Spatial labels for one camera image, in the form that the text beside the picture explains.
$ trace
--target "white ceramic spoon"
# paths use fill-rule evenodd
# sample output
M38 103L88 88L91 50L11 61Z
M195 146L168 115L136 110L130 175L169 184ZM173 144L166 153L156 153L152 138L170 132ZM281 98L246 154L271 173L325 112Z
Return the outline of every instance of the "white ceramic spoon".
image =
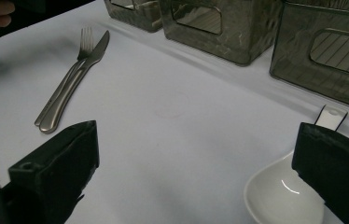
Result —
M347 112L326 105L316 125L337 130ZM291 168L293 151L253 175L246 183L244 201L260 224L320 224L323 199Z

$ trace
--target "table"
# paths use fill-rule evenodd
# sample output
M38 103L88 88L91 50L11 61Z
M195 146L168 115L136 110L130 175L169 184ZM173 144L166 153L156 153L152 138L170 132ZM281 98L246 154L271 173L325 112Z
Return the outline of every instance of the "table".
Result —
M104 58L59 129L34 121L76 61L80 29L105 30ZM0 38L0 186L7 168L60 130L98 126L101 166L66 223L254 223L249 177L293 149L328 98L271 78L272 49L240 67L109 18L94 1ZM339 129L349 136L349 115ZM324 223L341 223L326 209Z

